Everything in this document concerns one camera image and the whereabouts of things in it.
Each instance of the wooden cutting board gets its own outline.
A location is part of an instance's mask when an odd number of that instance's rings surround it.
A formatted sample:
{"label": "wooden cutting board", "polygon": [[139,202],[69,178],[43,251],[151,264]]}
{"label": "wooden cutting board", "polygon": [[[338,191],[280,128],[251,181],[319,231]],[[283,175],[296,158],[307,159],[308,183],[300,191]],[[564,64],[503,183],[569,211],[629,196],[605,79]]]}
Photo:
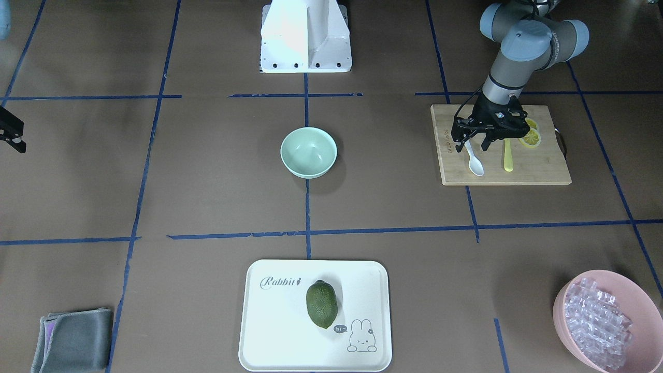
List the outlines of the wooden cutting board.
{"label": "wooden cutting board", "polygon": [[[467,118],[474,105],[465,105],[459,116]],[[451,136],[453,115],[458,105],[433,105],[435,143],[438,147],[438,160],[443,185],[569,185],[571,175],[566,160],[557,144],[555,127],[547,106],[523,106],[528,117],[538,124],[541,144],[527,148],[518,139],[511,139],[513,171],[504,170],[504,141],[491,144],[488,151],[481,150],[485,134],[480,133],[470,139],[474,154],[481,160],[485,171],[482,177],[474,175],[467,166],[469,155],[463,149],[455,150]]]}

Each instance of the white tray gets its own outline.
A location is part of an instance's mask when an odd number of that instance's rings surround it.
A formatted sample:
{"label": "white tray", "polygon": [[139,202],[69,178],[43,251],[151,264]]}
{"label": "white tray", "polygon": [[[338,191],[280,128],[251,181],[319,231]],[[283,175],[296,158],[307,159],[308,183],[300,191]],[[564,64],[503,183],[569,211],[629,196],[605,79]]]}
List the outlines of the white tray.
{"label": "white tray", "polygon": [[[328,329],[306,310],[306,291],[319,279],[333,286],[339,304]],[[249,267],[239,336],[247,370],[379,372],[391,356],[389,279],[381,264],[259,260]]]}

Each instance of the mint green bowl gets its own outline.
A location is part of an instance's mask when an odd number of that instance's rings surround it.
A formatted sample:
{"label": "mint green bowl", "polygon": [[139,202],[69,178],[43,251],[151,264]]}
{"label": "mint green bowl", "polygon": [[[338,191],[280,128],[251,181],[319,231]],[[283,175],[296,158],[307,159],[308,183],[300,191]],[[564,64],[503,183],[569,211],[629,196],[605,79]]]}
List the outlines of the mint green bowl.
{"label": "mint green bowl", "polygon": [[288,170],[303,179],[327,173],[336,161],[336,142],[329,133],[315,127],[290,132],[281,143],[281,161]]}

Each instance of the tray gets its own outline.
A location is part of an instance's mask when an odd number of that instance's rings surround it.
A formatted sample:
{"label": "tray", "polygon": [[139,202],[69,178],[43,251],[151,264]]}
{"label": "tray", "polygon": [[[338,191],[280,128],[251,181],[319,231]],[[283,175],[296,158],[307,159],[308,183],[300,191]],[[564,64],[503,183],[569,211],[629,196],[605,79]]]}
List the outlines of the tray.
{"label": "tray", "polygon": [[[465,105],[460,116],[467,118],[474,105]],[[457,153],[451,137],[453,115],[458,105],[433,105],[435,144],[438,148],[438,161],[443,185],[569,185],[571,175],[566,160],[557,144],[555,127],[547,106],[522,107],[528,117],[536,121],[541,133],[541,144],[533,149],[523,146],[518,139],[511,139],[513,171],[503,168],[504,141],[491,144],[488,151],[481,150],[485,134],[480,133],[470,139],[474,153],[481,160],[485,174],[474,175],[468,168],[469,155],[463,149]]]}
{"label": "tray", "polygon": [[[339,303],[328,329],[306,310],[306,291],[319,279],[333,286]],[[389,279],[381,264],[259,260],[249,267],[239,337],[245,369],[379,372],[391,358]]]}

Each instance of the cartoon bunny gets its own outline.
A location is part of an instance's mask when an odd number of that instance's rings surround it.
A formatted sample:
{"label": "cartoon bunny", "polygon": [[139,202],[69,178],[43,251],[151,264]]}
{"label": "cartoon bunny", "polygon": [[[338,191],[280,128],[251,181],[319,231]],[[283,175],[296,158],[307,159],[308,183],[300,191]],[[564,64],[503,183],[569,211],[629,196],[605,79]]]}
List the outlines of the cartoon bunny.
{"label": "cartoon bunny", "polygon": [[350,345],[347,347],[349,352],[375,352],[375,335],[370,320],[354,320],[350,326]]}

